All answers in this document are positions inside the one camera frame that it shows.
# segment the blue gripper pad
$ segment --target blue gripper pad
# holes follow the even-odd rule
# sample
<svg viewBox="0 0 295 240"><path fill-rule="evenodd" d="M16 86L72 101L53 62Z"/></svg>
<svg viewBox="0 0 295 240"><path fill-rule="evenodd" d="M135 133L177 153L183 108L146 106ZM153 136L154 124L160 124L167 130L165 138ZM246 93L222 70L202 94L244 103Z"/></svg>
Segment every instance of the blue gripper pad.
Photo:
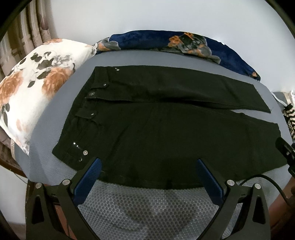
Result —
<svg viewBox="0 0 295 240"><path fill-rule="evenodd" d="M197 160L196 170L198 178L208 193L212 203L218 206L223 204L223 189L201 159Z"/></svg>
<svg viewBox="0 0 295 240"><path fill-rule="evenodd" d="M83 204L90 193L95 181L100 175L102 169L101 160L95 159L87 172L81 178L76 188L74 189L73 203L75 206Z"/></svg>

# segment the white wall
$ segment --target white wall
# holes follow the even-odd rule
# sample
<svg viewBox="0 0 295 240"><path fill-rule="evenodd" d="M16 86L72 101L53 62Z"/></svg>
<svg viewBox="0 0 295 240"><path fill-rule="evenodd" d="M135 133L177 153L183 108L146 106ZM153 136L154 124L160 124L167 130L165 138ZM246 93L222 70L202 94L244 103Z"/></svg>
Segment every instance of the white wall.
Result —
<svg viewBox="0 0 295 240"><path fill-rule="evenodd" d="M28 179L19 176L25 182ZM7 222L25 224L24 203L27 185L0 166L0 209Z"/></svg>
<svg viewBox="0 0 295 240"><path fill-rule="evenodd" d="M270 91L295 88L295 39L264 0L46 0L53 37L94 44L131 30L187 31L234 49Z"/></svg>

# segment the black pants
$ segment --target black pants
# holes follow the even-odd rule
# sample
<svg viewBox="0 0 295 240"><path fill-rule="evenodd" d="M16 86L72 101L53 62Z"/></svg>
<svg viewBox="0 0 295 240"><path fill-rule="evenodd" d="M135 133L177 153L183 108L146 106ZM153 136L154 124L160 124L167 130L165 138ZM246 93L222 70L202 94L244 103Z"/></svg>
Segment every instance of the black pants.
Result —
<svg viewBox="0 0 295 240"><path fill-rule="evenodd" d="M227 109L269 111L255 88L189 69L96 67L75 99L53 154L100 180L132 187L200 187L195 161L241 180L286 164L278 125Z"/></svg>

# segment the pillow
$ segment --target pillow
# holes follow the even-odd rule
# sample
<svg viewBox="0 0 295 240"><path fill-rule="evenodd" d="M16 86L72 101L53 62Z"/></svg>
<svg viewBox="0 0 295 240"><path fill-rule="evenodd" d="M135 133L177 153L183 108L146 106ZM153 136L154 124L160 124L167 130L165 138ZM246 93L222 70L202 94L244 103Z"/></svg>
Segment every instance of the pillow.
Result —
<svg viewBox="0 0 295 240"><path fill-rule="evenodd" d="M0 126L26 153L32 131L49 101L96 49L52 39L22 59L0 83Z"/></svg>

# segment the textured mesh fabric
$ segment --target textured mesh fabric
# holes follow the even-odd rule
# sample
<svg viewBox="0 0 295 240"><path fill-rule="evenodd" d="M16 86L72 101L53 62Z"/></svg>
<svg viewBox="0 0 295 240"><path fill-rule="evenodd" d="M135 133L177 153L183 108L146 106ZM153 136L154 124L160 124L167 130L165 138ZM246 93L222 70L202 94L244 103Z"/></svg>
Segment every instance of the textured mesh fabric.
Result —
<svg viewBox="0 0 295 240"><path fill-rule="evenodd" d="M54 96L32 133L29 156L15 146L16 160L31 181L56 185L63 179L74 176L75 171L58 160L51 151L60 137L73 100L94 67L120 65L183 67L251 83L271 113L236 111L278 123L282 137L289 144L292 143L278 104L268 89L254 79L202 59L173 53L138 50L105 52L81 66ZM268 176L284 188L291 177L287 169L288 166L274 169ZM277 190L264 179L254 179L248 184L252 186L255 182L262 185L269 206L277 197ZM211 203L203 188L164 191L134 189L96 181L79 209L101 239L196 239L212 219L217 207ZM230 233L238 212L239 208L236 209L225 236Z"/></svg>

